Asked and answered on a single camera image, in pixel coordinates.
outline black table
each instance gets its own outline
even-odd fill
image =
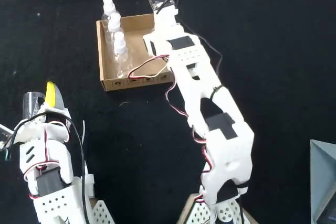
[[[147,0],[115,2],[123,16],[151,11]],[[165,102],[168,84],[103,91],[101,0],[0,0],[0,10],[0,122],[13,128],[23,93],[56,82],[78,128],[86,121],[96,194],[116,223],[175,223],[198,191],[201,149]],[[261,224],[308,223],[309,140],[335,142],[336,2],[182,0],[180,13],[224,54],[220,78],[255,132],[244,207]],[[183,106],[177,90],[172,102]],[[17,146],[11,162],[0,161],[0,216],[3,224],[37,223]]]

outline gray box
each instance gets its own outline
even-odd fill
[[[310,219],[322,214],[336,192],[336,145],[310,141]]]

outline white robotic arm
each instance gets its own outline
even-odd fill
[[[28,182],[29,197],[34,202],[38,221],[42,224],[114,224],[103,201],[91,208],[89,198],[95,197],[95,181],[93,175],[88,174],[86,163],[84,177],[73,176],[71,156],[65,146],[72,122],[57,86],[48,83],[43,103],[34,100],[32,92],[28,102],[29,116],[14,131],[2,126],[10,139],[2,143],[0,149],[11,150],[14,143],[23,143],[19,164]]]
[[[216,206],[223,200],[217,194],[228,180],[237,186],[234,198],[247,191],[254,133],[230,92],[221,84],[200,39],[176,23],[178,11],[174,1],[149,1],[154,10],[155,30],[143,37],[144,42],[150,56],[169,55],[167,67],[173,72],[184,99],[188,124],[202,138],[198,142],[205,144],[203,154],[207,163],[197,200],[203,198],[210,210],[219,211]],[[200,108],[202,98],[212,100],[222,112],[205,119]],[[219,212],[213,215],[211,223],[215,221],[214,216],[219,216]]]

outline plastic bottle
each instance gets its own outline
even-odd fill
[[[113,59],[114,51],[113,51],[113,43],[114,43],[114,34],[118,31],[122,31],[120,27],[120,19],[121,16],[119,13],[112,13],[110,16],[110,20],[108,21],[108,29],[105,33],[106,46],[108,49],[108,55],[111,59]]]
[[[103,15],[101,20],[109,20],[112,13],[115,13],[116,6],[113,3],[113,0],[103,0]]]
[[[125,36],[122,31],[118,31],[114,34],[113,47],[113,61],[116,66],[117,77],[125,78],[127,77],[129,71],[132,69],[132,61],[129,58]]]

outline bottle cap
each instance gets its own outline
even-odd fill
[[[120,19],[121,16],[119,13],[112,13],[108,23],[108,29],[111,33],[115,33],[120,30]]]
[[[114,3],[110,3],[110,4],[106,4],[103,6],[103,9],[104,9],[104,13],[107,15],[107,16],[111,16],[112,13],[115,13],[116,12],[116,7],[114,5]]]
[[[112,4],[113,0],[103,0],[104,5]]]
[[[114,34],[114,52],[116,54],[123,54],[127,51],[125,36],[122,31]]]

